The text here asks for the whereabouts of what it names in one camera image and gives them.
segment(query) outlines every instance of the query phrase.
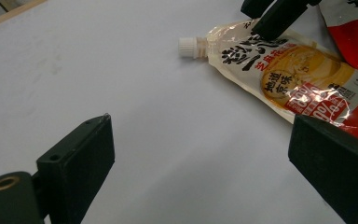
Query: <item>wooden edge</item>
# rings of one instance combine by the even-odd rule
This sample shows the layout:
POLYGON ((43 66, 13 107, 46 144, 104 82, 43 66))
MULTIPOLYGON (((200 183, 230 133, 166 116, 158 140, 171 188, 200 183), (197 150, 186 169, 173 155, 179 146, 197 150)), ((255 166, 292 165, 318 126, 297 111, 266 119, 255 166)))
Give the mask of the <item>wooden edge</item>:
POLYGON ((17 7, 3 15, 0 16, 0 23, 3 21, 7 21, 12 17, 15 17, 19 14, 21 14, 22 12, 32 8, 32 7, 36 7, 37 5, 40 5, 41 3, 46 2, 47 0, 33 0, 32 2, 29 2, 23 6, 17 7))

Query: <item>black plastic bracket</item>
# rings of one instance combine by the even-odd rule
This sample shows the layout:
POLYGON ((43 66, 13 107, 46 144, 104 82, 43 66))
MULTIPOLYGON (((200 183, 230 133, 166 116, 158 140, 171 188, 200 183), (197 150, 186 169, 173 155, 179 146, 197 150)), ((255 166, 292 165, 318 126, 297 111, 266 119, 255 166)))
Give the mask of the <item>black plastic bracket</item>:
POLYGON ((0 224, 80 223, 115 162, 111 118, 89 119, 37 160, 0 176, 0 224))
POLYGON ((346 223, 358 223, 358 138, 297 115, 289 159, 346 223))
POLYGON ((278 38, 306 10, 322 0, 278 0, 263 16, 273 0, 245 0, 241 12, 250 18, 261 18, 253 31, 266 40, 278 38))

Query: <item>white cap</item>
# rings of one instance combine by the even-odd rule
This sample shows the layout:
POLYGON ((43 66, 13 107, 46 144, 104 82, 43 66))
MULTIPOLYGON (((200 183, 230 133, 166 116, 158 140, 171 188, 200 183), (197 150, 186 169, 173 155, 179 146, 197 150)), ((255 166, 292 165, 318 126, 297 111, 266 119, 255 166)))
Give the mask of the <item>white cap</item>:
POLYGON ((179 55, 182 57, 198 58, 197 38, 179 38, 179 55))

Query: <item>screw hole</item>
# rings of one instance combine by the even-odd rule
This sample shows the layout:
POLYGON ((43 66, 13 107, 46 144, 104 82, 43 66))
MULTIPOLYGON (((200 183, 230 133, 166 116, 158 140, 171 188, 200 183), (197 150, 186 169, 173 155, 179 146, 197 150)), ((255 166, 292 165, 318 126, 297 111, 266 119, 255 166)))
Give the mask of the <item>screw hole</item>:
POLYGON ((51 161, 57 161, 59 158, 60 158, 59 155, 50 156, 50 160, 51 160, 51 161))
POLYGON ((0 190, 10 189, 17 183, 19 183, 20 179, 18 176, 8 176, 0 179, 0 190))

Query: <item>plastic packaging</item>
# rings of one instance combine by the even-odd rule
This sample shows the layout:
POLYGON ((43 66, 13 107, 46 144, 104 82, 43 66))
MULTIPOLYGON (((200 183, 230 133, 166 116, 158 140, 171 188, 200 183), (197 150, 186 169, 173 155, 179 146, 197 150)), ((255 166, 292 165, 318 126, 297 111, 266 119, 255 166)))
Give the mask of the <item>plastic packaging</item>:
POLYGON ((252 33, 256 23, 234 22, 204 38, 181 38, 179 53, 208 57, 226 78, 292 123, 295 114, 304 114, 358 137, 358 70, 290 30, 263 40, 252 33))
POLYGON ((358 69, 358 0, 322 1, 319 7, 339 51, 358 69))

